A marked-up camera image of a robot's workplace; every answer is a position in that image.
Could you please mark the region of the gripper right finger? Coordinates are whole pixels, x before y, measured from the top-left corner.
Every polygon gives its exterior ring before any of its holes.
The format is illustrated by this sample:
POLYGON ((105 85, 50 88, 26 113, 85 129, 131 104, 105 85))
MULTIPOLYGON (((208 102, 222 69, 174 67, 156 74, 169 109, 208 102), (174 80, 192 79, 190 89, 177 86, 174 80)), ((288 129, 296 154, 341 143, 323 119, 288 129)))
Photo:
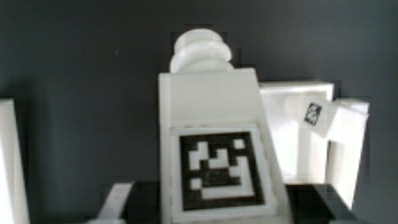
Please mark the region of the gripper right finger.
POLYGON ((343 202, 330 184, 288 184, 293 224, 369 224, 343 202))

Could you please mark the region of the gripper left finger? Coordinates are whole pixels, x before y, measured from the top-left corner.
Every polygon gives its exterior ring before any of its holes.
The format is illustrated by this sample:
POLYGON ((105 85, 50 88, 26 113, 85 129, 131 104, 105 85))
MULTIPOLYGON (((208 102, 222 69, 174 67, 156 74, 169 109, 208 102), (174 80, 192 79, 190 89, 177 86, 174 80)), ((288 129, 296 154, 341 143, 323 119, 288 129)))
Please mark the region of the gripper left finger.
POLYGON ((158 224, 158 183, 115 183, 87 224, 158 224))

